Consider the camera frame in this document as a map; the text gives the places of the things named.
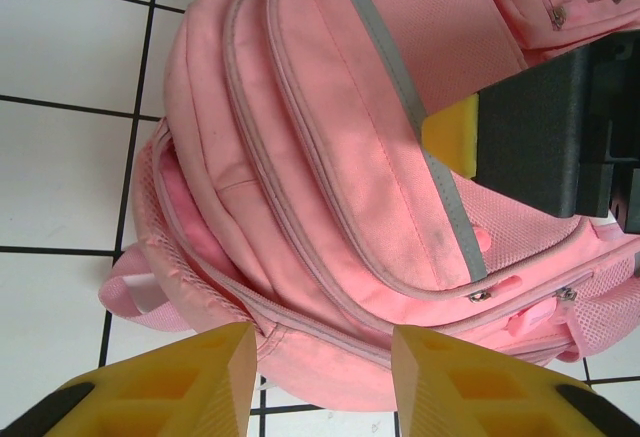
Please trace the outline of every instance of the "white tile floor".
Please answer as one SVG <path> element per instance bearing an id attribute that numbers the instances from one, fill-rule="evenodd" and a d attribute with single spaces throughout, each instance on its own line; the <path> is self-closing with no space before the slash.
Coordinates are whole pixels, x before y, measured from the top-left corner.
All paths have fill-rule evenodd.
<path id="1" fill-rule="evenodd" d="M 156 0 L 152 12 L 149 1 L 0 0 L 0 428 L 99 361 L 189 335 L 114 319 L 106 347 L 96 298 L 135 239 L 122 200 L 131 137 L 139 149 L 163 114 L 164 61 L 191 0 Z M 640 420 L 638 355 L 640 330 L 588 359 L 588 376 L 583 363 L 552 368 Z M 251 417 L 251 436 L 397 435 L 392 414 L 302 410 L 277 388 L 265 397 L 272 410 Z"/>

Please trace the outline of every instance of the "pink strap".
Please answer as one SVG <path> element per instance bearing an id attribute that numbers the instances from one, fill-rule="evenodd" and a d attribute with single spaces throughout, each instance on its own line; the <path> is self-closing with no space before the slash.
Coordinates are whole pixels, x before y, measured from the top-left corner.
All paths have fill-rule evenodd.
<path id="1" fill-rule="evenodd" d="M 133 297 L 132 287 L 135 287 L 136 282 L 146 283 L 151 279 L 153 286 L 147 286 L 142 291 L 146 295 L 141 296 L 143 300 L 153 301 L 153 304 L 149 310 L 141 311 Z M 109 279 L 100 288 L 98 297 L 102 305 L 114 315 L 145 327 L 167 332 L 191 329 L 155 282 L 151 268 L 137 245 L 127 249 L 118 259 Z"/>

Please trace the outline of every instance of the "pink fabric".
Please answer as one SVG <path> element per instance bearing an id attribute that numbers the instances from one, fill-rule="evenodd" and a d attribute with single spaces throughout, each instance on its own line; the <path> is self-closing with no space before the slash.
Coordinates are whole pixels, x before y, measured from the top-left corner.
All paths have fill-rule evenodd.
<path id="1" fill-rule="evenodd" d="M 638 0 L 372 1 L 429 112 L 640 21 Z M 352 0 L 194 2 L 167 64 L 167 119 L 136 165 L 139 250 L 105 305 L 155 328 L 251 322 L 269 380 L 368 411 L 395 408 L 395 324 L 536 363 L 638 325 L 639 239 L 456 177 L 489 271 L 470 282 L 385 58 Z M 144 313 L 126 281 L 150 271 L 163 294 Z"/>

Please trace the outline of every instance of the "reflective strip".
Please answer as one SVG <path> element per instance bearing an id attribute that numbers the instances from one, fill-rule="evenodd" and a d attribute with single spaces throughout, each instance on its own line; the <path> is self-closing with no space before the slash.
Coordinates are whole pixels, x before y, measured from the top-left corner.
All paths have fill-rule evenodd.
<path id="1" fill-rule="evenodd" d="M 378 53 L 396 88 L 398 97 L 402 101 L 407 119 L 413 128 L 418 142 L 420 142 L 422 121 L 427 116 L 427 111 L 413 84 L 409 71 L 404 65 L 400 51 L 393 41 L 393 37 L 378 13 L 378 9 L 376 9 L 373 1 L 351 1 L 358 11 L 362 23 L 367 28 L 371 40 L 378 49 Z M 427 153 L 426 150 L 423 149 L 422 154 L 436 184 L 440 200 L 442 200 L 445 212 L 449 218 L 449 223 L 453 228 L 458 246 L 467 264 L 471 282 L 482 280 L 487 276 L 487 269 L 484 265 L 482 253 L 480 252 L 471 222 L 469 222 L 469 217 L 464 210 L 460 194 L 453 181 L 453 176 L 444 164 L 436 160 Z"/>

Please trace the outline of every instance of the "backpack strap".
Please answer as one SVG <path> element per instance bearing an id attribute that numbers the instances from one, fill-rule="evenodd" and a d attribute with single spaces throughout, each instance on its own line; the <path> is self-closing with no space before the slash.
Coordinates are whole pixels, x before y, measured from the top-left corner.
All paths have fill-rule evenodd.
<path id="1" fill-rule="evenodd" d="M 118 259 L 98 297 L 112 314 L 145 327 L 167 332 L 191 329 L 156 281 L 138 245 Z"/>

